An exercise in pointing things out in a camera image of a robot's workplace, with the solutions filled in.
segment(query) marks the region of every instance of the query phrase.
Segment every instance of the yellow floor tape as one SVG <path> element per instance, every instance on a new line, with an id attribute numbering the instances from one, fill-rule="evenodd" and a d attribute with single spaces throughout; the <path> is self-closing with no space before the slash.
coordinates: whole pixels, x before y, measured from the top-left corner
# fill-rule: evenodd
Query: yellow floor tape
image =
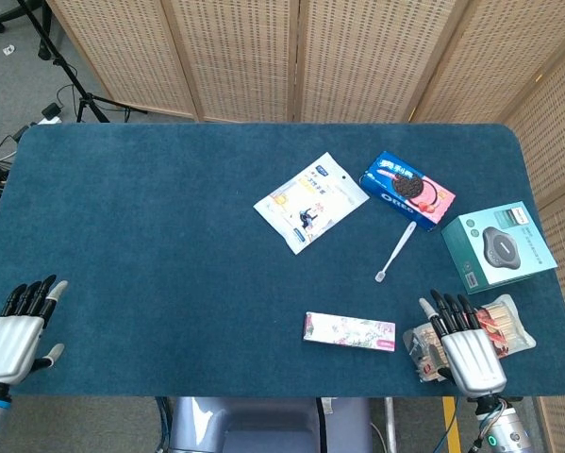
<path id="1" fill-rule="evenodd" d="M 456 401 L 452 396 L 443 397 L 443 418 L 445 419 L 445 428 L 448 429 L 452 418 L 454 417 L 454 407 Z M 452 429 L 448 433 L 448 453 L 460 453 L 460 436 L 458 434 L 458 420 L 452 425 Z"/>

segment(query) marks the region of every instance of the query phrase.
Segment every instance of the toothbrush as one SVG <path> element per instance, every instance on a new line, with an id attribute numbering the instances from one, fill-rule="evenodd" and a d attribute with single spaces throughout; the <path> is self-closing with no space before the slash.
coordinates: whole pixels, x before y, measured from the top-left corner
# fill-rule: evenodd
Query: toothbrush
<path id="1" fill-rule="evenodd" d="M 374 279 L 378 283 L 383 281 L 383 278 L 385 278 L 385 273 L 387 272 L 387 269 L 391 265 L 391 262 L 393 260 L 395 260 L 395 257 L 397 257 L 397 255 L 399 255 L 399 252 L 402 251 L 402 247 L 406 244 L 407 240 L 412 235 L 414 228 L 416 228 L 416 222 L 410 222 L 410 224 L 406 228 L 406 231 L 404 231 L 404 234 L 402 234 L 402 237 L 399 239 L 399 242 L 397 243 L 397 245 L 393 249 L 393 253 L 391 253 L 391 256 L 390 256 L 389 260 L 387 261 L 387 264 L 385 264 L 385 267 L 383 267 L 383 270 L 378 271 L 378 273 L 376 274 L 376 277 L 374 277 Z"/>

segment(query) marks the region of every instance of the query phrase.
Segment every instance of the robotic hand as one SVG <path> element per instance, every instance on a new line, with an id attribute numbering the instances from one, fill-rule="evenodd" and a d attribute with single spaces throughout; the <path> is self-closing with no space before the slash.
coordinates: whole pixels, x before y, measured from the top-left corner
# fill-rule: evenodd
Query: robotic hand
<path id="1" fill-rule="evenodd" d="M 56 344 L 46 356 L 35 359 L 42 332 L 68 282 L 50 276 L 43 282 L 20 285 L 8 297 L 0 314 L 0 429 L 5 421 L 11 398 L 9 387 L 26 376 L 51 367 L 62 354 L 64 344 Z"/>
<path id="2" fill-rule="evenodd" d="M 421 298 L 419 302 L 440 338 L 450 365 L 449 369 L 440 369 L 439 373 L 477 402 L 475 414 L 480 422 L 479 435 L 469 453 L 479 451 L 486 439 L 492 452 L 533 453 L 517 412 L 500 396 L 507 385 L 507 377 L 469 300 L 459 294 L 460 307 L 450 294 L 441 297 L 437 291 L 431 290 L 431 295 L 439 313 L 426 299 Z"/>

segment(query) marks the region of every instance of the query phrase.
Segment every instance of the teal product box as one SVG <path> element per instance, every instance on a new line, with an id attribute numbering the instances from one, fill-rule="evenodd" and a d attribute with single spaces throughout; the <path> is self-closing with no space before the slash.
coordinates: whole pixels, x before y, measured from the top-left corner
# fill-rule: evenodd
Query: teal product box
<path id="1" fill-rule="evenodd" d="M 440 222 L 455 198 L 433 179 L 387 151 L 366 170 L 359 185 L 427 231 Z"/>
<path id="2" fill-rule="evenodd" d="M 523 202 L 459 215 L 441 235 L 468 294 L 557 267 Z"/>

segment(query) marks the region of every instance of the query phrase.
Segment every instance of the table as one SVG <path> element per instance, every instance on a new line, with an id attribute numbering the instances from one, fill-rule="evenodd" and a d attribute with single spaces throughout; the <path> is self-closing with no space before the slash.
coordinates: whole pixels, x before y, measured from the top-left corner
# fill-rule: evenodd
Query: table
<path id="1" fill-rule="evenodd" d="M 0 204 L 0 308 L 18 283 L 70 281 L 40 352 L 66 343 L 24 394 L 416 396 L 401 334 L 419 296 L 463 291 L 440 230 L 371 199 L 298 256 L 253 205 L 329 152 L 358 179 L 383 150 L 457 195 L 458 214 L 523 200 L 540 225 L 517 139 L 499 125 L 61 125 L 24 135 Z M 565 394 L 555 272 L 509 293 L 536 348 L 502 360 L 505 394 Z M 302 341 L 308 310 L 396 323 L 394 353 Z"/>

